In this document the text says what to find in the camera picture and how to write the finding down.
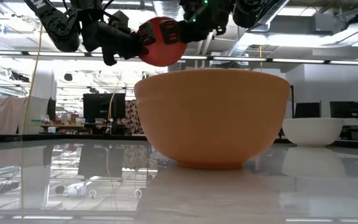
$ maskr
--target desk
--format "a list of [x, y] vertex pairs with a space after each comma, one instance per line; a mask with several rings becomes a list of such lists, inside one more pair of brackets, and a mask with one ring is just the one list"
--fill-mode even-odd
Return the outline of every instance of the desk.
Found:
[[74, 131], [87, 131], [92, 134], [92, 128], [86, 128], [83, 125], [62, 125], [62, 124], [31, 124], [32, 126], [40, 126], [44, 129], [45, 133], [48, 133], [49, 127], [59, 128], [62, 130], [74, 130]]

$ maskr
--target curtain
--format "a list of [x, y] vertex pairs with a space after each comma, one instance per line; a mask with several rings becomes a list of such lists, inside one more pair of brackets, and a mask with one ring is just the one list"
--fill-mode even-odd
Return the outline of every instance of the curtain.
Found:
[[125, 124], [131, 131], [131, 134], [143, 134], [143, 129], [140, 126], [139, 117], [137, 115], [136, 100], [125, 101], [126, 118], [119, 119], [118, 124]]
[[25, 98], [0, 97], [0, 134], [16, 134]]

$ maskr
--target table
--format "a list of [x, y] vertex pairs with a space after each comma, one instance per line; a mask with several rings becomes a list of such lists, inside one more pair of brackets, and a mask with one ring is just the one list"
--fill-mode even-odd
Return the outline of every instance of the table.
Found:
[[83, 125], [61, 125], [61, 124], [31, 124], [32, 126], [40, 126], [44, 129], [44, 133], [48, 133], [48, 128], [54, 127], [63, 130], [88, 131], [92, 134], [92, 128], [86, 128]]
[[[0, 193], [0, 223], [23, 222], [21, 194], [25, 222], [31, 224], [358, 223], [358, 149], [274, 144], [242, 170], [213, 171], [177, 167], [141, 147], [147, 141], [21, 144], [22, 179], [16, 168], [21, 166], [17, 146], [0, 143], [0, 168], [10, 170], [0, 174], [0, 183], [20, 182], [24, 187]], [[109, 169], [115, 177], [77, 175], [81, 155], [89, 147], [111, 151]], [[106, 158], [99, 157], [87, 168], [97, 172], [105, 163]], [[64, 187], [63, 195], [55, 192], [58, 186]]]

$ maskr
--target pipe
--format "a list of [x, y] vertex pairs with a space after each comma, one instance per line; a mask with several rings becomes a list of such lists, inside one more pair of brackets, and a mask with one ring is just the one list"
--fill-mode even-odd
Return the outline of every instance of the pipe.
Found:
[[167, 16], [177, 21], [183, 19], [184, 10], [178, 1], [152, 1], [158, 16]]
[[[204, 41], [203, 50], [201, 51], [202, 55], [205, 55], [207, 53], [209, 45], [211, 44], [212, 38], [214, 37], [214, 34], [215, 34], [215, 31], [212, 31], [206, 37], [206, 39]], [[201, 68], [205, 68], [205, 60], [203, 60]]]
[[[253, 28], [256, 28], [258, 26], [270, 24], [270, 22], [277, 16], [277, 14], [281, 11], [281, 9], [288, 4], [290, 0], [278, 0], [277, 3], [269, 9], [268, 12], [262, 18], [259, 19], [258, 23], [251, 27], [248, 32], [250, 32]], [[233, 48], [229, 50], [226, 54], [226, 56], [235, 56], [240, 57], [242, 56], [246, 50], [248, 49], [248, 45], [244, 44], [246, 43], [246, 36], [245, 34], [242, 35], [242, 37], [239, 38], [236, 44], [234, 44]]]
[[[201, 48], [202, 48], [202, 46], [203, 46], [203, 40], [201, 40], [201, 41], [199, 41], [198, 43], [197, 43], [197, 49], [196, 49], [196, 53], [195, 53], [195, 55], [199, 55], [200, 54], [200, 52], [201, 52]], [[198, 61], [196, 60], [196, 62], [195, 62], [195, 66], [194, 66], [194, 68], [195, 69], [197, 69], [198, 68]]]

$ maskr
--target monitor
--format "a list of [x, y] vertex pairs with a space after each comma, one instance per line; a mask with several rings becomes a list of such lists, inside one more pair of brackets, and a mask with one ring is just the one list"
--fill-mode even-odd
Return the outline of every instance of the monitor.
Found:
[[[84, 94], [84, 118], [108, 118], [109, 104], [112, 93], [97, 93], [97, 94]], [[112, 118], [125, 118], [125, 93], [114, 94], [114, 99], [111, 104], [111, 117]]]
[[358, 118], [357, 101], [329, 102], [332, 118]]
[[297, 103], [295, 107], [295, 118], [320, 118], [320, 103]]

